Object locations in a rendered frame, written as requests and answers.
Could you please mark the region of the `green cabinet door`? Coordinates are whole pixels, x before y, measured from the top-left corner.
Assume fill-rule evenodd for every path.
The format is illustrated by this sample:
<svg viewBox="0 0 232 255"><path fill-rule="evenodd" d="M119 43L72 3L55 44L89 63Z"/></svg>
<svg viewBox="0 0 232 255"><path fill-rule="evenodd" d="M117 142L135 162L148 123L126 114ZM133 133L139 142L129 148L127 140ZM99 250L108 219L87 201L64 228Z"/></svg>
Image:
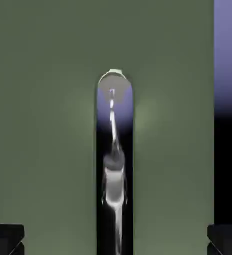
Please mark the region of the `green cabinet door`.
<svg viewBox="0 0 232 255"><path fill-rule="evenodd" d="M134 89L134 255L206 255L213 0L0 0L0 223L26 255L95 255L94 100Z"/></svg>

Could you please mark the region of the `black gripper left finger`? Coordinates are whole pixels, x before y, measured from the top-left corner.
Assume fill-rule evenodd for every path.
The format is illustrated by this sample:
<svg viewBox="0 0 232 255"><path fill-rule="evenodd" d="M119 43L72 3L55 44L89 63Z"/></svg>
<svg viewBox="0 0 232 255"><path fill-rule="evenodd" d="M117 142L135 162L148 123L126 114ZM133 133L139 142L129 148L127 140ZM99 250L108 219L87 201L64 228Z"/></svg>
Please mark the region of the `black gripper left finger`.
<svg viewBox="0 0 232 255"><path fill-rule="evenodd" d="M23 224L0 224L0 255L25 255Z"/></svg>

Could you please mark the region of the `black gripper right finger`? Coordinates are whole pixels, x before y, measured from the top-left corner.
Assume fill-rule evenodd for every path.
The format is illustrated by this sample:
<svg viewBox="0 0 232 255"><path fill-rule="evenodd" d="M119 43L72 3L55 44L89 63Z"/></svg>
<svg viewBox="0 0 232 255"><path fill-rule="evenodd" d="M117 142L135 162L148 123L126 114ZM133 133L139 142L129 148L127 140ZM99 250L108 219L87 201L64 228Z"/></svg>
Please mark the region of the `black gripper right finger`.
<svg viewBox="0 0 232 255"><path fill-rule="evenodd" d="M207 237L207 255L232 255L232 224L209 224Z"/></svg>

